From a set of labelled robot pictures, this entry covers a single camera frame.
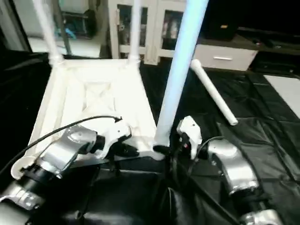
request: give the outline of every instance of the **white cabinet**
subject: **white cabinet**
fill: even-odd
[[[212,45],[197,45],[194,59],[203,67],[246,71],[257,51]]]
[[[112,58],[129,53],[130,21],[133,0],[109,0],[109,25]],[[155,26],[157,0],[142,0],[141,38],[139,52],[147,63],[151,54]]]
[[[112,57],[129,52],[133,0],[109,1]],[[172,58],[186,0],[142,0],[140,54],[144,63],[157,65],[160,57]],[[197,45],[194,58],[204,67],[246,71],[257,51]]]

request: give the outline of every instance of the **black plastic sheet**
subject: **black plastic sheet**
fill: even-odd
[[[8,52],[1,56],[1,118],[9,149],[2,149],[0,165],[28,143],[51,71],[47,54]],[[170,61],[158,67],[141,65],[142,80],[155,120],[158,120]],[[191,115],[204,139],[223,135],[237,144],[259,174],[264,190],[286,225],[300,221],[300,122],[260,74],[207,70],[239,124],[228,125],[205,88],[189,72],[178,112],[177,124]],[[185,181],[187,158],[180,159]],[[168,160],[151,158],[119,162],[120,174],[109,165],[76,168],[53,191],[36,224],[237,224],[238,217],[218,176],[207,161],[195,167],[192,179],[178,188]],[[1,178],[8,184],[9,171]],[[229,213],[222,212],[203,190]]]

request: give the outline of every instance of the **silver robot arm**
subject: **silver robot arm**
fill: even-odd
[[[191,158],[195,158],[195,147],[201,138],[201,130],[190,117],[185,117],[178,125],[181,140],[191,145]],[[202,156],[219,169],[233,204],[240,214],[243,225],[283,225],[277,212],[271,208],[265,197],[251,164],[240,149],[226,139],[214,139],[203,150]]]
[[[23,168],[22,177],[12,182],[0,195],[2,212],[18,215],[18,209],[15,206],[10,207],[13,203],[21,208],[20,216],[16,218],[26,218],[24,211],[34,211],[44,204],[47,195],[63,178],[78,154],[96,153],[99,159],[103,159],[114,143],[130,137],[130,127],[123,120],[116,122],[101,136],[97,135],[96,131],[79,125],[67,128],[62,137],[48,145],[32,165]],[[11,221],[5,224],[23,224],[17,223],[15,218]]]

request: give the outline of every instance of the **black cable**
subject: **black cable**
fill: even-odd
[[[216,139],[223,139],[224,137],[223,136],[215,136],[215,137],[211,137],[209,139],[207,139],[203,144],[201,144],[201,146],[198,148],[197,150],[197,154],[196,154],[196,157],[195,159],[193,160],[193,163],[190,165],[190,167],[188,168],[188,171],[187,171],[187,179],[189,179],[189,177],[192,175],[192,171],[193,171],[193,168],[194,166],[196,165],[196,163],[198,162],[198,156],[199,156],[199,153],[200,151],[212,140],[216,140]]]
[[[35,146],[36,144],[40,143],[42,140],[44,140],[44,139],[50,137],[51,135],[53,135],[53,134],[55,134],[55,133],[57,133],[57,132],[60,132],[61,130],[64,130],[64,129],[66,129],[66,128],[72,127],[72,126],[74,126],[74,125],[77,125],[77,124],[79,124],[79,123],[85,122],[85,121],[87,121],[87,120],[93,120],[93,119],[98,119],[98,118],[112,118],[112,119],[115,120],[115,122],[118,122],[118,121],[122,120],[122,118],[118,118],[118,117],[115,117],[115,116],[106,116],[106,115],[103,115],[103,116],[92,116],[92,117],[89,117],[89,118],[85,118],[85,119],[83,119],[83,120],[76,121],[76,122],[74,122],[74,123],[70,123],[70,124],[68,124],[68,125],[66,125],[66,126],[63,126],[63,127],[61,127],[61,128],[58,128],[58,129],[56,129],[56,130],[54,130],[54,131],[52,131],[52,132],[50,132],[50,133],[48,133],[48,134],[46,134],[46,135],[40,137],[39,139],[37,139],[36,141],[34,141],[34,142],[31,143],[30,145],[28,145],[25,149],[23,149],[22,151],[20,151],[18,154],[16,154],[16,155],[15,155],[15,156],[14,156],[14,157],[6,164],[1,170],[0,170],[0,176],[4,173],[5,170],[7,170],[7,168],[8,168],[11,164],[13,164],[13,163],[16,162],[16,161],[18,160],[18,158],[19,158],[22,154],[24,154],[28,149],[32,148],[32,147]]]

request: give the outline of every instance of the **white pvc pipe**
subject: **white pvc pipe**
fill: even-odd
[[[215,101],[225,118],[228,120],[230,125],[237,125],[238,120],[235,118],[234,114],[231,112],[230,108],[228,107],[222,96],[219,94],[218,90],[211,82],[210,78],[207,76],[207,73],[202,68],[200,61],[192,60],[191,68],[197,74],[198,78],[201,80],[202,84],[204,85],[212,99]]]
[[[131,11],[131,26],[130,26],[130,53],[128,59],[130,61],[140,60],[140,32],[141,32],[141,17],[142,7],[141,0],[134,0]]]
[[[63,57],[55,43],[54,24],[49,5],[44,0],[32,0],[32,2],[49,48],[49,62],[51,65],[60,63],[63,61]]]
[[[160,110],[154,145],[169,146],[169,136],[208,0],[187,0]]]

